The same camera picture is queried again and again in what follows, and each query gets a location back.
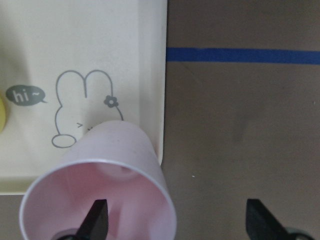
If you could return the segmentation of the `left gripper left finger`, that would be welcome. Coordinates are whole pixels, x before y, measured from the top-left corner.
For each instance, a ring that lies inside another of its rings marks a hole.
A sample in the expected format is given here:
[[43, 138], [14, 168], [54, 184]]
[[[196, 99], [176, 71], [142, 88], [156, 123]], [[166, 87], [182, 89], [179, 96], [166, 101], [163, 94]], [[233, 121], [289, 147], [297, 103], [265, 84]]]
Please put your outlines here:
[[93, 202], [86, 217], [75, 233], [57, 234], [54, 240], [106, 240], [109, 231], [109, 216], [107, 199], [97, 199]]

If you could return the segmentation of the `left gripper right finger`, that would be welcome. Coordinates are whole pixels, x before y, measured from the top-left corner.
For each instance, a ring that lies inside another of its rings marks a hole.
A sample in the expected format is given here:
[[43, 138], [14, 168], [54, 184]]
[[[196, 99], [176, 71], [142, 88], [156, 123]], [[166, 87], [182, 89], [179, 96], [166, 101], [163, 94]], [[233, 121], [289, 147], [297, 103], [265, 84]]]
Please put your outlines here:
[[259, 199], [246, 201], [246, 233], [251, 240], [312, 240], [302, 230], [284, 227]]

